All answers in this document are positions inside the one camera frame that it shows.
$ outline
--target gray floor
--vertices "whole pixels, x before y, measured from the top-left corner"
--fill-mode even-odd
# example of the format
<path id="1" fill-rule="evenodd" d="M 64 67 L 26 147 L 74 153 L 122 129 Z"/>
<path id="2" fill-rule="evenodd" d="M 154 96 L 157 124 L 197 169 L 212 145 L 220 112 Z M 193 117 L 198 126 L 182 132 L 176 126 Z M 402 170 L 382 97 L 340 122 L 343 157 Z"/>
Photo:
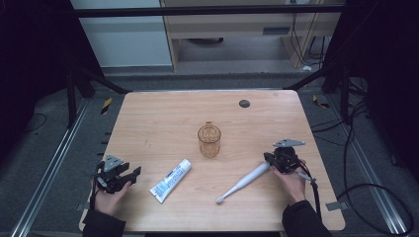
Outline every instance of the gray floor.
<path id="1" fill-rule="evenodd" d="M 247 89 L 266 88 L 279 89 L 291 85 L 304 78 L 309 72 L 302 68 L 291 67 L 284 47 L 279 39 L 224 39 L 220 44 L 197 44 L 195 41 L 184 40 L 180 54 L 179 68 L 176 72 L 147 71 L 140 77 L 130 75 L 121 77 L 110 75 L 109 79 L 118 85 L 135 91 L 142 90 L 199 90 L 199 89 Z M 338 94 L 323 96 L 318 86 L 321 80 L 310 83 L 298 94 L 313 130 L 327 127 L 339 117 L 333 108 L 324 109 L 313 103 L 312 95 L 316 94 L 324 102 L 334 105 Z M 38 211 L 30 234 L 37 236 L 79 235 L 78 222 L 81 212 L 75 210 L 78 202 L 83 202 L 90 192 L 90 176 L 96 164 L 101 160 L 111 132 L 124 99 L 102 85 L 94 83 L 96 96 L 93 100 L 82 100 L 79 96 L 78 105 L 88 103 L 86 114 L 81 121 L 71 142 L 64 160 Z M 106 115 L 100 111 L 104 101 L 113 98 Z M 351 97 L 351 103 L 361 101 Z M 59 91 L 40 100 L 36 107 L 36 115 L 28 124 L 28 130 L 10 153 L 10 162 L 0 170 L 0 236 L 8 236 L 27 204 L 33 197 L 42 175 L 47 169 L 54 152 L 66 132 L 67 110 L 65 91 Z M 337 126 L 325 132 L 314 133 L 317 146 L 330 177 L 334 192 L 339 195 L 344 191 L 343 185 L 343 154 L 346 141 L 345 126 Z M 355 118 L 354 131 L 357 142 L 362 147 L 363 155 L 371 163 L 373 173 L 381 184 L 402 198 L 414 217 L 419 216 L 416 198 L 419 197 L 419 186 L 404 167 L 393 166 L 388 150 L 383 143 L 374 123 L 368 119 L 368 112 Z M 365 183 L 369 180 L 358 160 L 356 149 L 348 152 L 348 183 Z M 379 228 L 388 231 L 387 219 L 382 209 L 377 206 L 377 198 L 368 188 L 353 191 L 351 198 L 357 210 L 367 220 Z M 404 224 L 409 220 L 403 209 L 393 201 L 397 213 Z M 343 210 L 346 220 L 344 230 L 334 236 L 383 236 L 365 224 L 352 209 Z M 410 236 L 419 236 L 416 227 Z"/>

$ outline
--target metal rail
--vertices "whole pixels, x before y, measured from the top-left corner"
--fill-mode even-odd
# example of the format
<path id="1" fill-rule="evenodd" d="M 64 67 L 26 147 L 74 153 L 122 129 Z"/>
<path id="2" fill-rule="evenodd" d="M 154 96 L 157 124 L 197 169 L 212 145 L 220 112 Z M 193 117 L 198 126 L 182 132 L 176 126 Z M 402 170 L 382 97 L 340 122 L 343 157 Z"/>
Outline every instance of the metal rail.
<path id="1" fill-rule="evenodd" d="M 58 145 L 58 148 L 55 151 L 55 154 L 53 155 L 45 173 L 43 174 L 40 184 L 38 185 L 21 218 L 13 228 L 11 232 L 12 237 L 25 237 L 29 233 L 31 226 L 34 223 L 38 212 L 40 211 L 43 201 L 45 200 L 49 188 L 55 179 L 59 167 L 64 160 L 65 154 L 67 153 L 68 148 L 80 126 L 80 123 L 84 118 L 89 101 L 90 100 L 88 99 L 83 99 L 80 105 L 80 109 L 77 113 L 77 120 L 71 127 L 67 128 L 61 142 Z"/>
<path id="2" fill-rule="evenodd" d="M 333 111 L 335 112 L 336 116 L 339 118 L 340 117 L 340 113 L 338 112 L 339 103 L 332 96 L 328 96 L 327 98 L 333 108 Z M 342 123 L 342 128 L 345 134 L 349 135 L 348 126 Z M 382 186 L 381 180 L 379 179 L 378 175 L 374 171 L 373 166 L 371 165 L 366 154 L 364 153 L 363 148 L 361 147 L 357 137 L 354 137 L 353 142 L 350 144 L 350 148 L 353 152 L 354 158 L 357 161 L 366 181 L 371 184 Z M 388 229 L 391 231 L 391 233 L 399 234 L 399 233 L 405 232 L 407 228 L 404 225 L 404 222 L 401 219 L 400 214 L 398 213 L 389 194 L 386 191 L 378 190 L 374 188 L 371 188 L 371 192 L 381 212 L 381 215 L 384 218 L 388 226 Z"/>

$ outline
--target glass cup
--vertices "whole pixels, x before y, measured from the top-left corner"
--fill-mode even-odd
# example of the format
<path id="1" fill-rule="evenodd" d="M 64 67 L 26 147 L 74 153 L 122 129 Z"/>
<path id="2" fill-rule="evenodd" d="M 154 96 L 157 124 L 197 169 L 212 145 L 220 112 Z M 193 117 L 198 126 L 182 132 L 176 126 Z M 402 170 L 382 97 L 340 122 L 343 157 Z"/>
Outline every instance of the glass cup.
<path id="1" fill-rule="evenodd" d="M 200 150 L 205 157 L 214 157 L 219 152 L 221 131 L 218 127 L 212 125 L 211 121 L 207 121 L 206 125 L 198 131 L 198 139 L 200 141 Z"/>

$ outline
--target wall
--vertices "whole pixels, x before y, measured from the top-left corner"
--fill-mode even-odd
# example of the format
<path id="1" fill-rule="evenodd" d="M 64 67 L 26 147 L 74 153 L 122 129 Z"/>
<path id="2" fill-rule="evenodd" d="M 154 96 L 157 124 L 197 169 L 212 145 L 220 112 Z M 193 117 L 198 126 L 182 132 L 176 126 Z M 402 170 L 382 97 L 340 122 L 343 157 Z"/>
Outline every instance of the wall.
<path id="1" fill-rule="evenodd" d="M 71 0 L 74 9 L 160 7 L 158 0 Z M 80 19 L 98 61 L 107 67 L 172 66 L 162 17 Z"/>

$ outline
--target person's arm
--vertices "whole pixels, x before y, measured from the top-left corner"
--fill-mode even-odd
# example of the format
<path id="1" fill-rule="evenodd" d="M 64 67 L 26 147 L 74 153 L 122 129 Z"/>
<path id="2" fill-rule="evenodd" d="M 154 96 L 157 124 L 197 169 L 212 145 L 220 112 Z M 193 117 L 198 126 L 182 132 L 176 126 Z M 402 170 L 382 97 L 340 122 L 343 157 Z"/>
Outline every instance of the person's arm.
<path id="1" fill-rule="evenodd" d="M 271 170 L 278 177 L 289 198 L 289 205 L 283 213 L 283 225 L 287 235 L 290 237 L 332 236 L 311 204 L 305 199 L 305 179 L 297 173 L 281 174 L 275 167 L 271 167 Z"/>
<path id="2" fill-rule="evenodd" d="M 283 225 L 290 237 L 332 236 L 307 200 L 287 206 L 283 214 Z"/>
<path id="3" fill-rule="evenodd" d="M 83 236 L 123 236 L 126 222 L 115 218 L 114 215 L 129 186 L 130 182 L 126 183 L 122 190 L 114 194 L 107 194 L 103 191 L 96 192 L 95 209 L 89 209 L 83 220 L 85 224 Z"/>

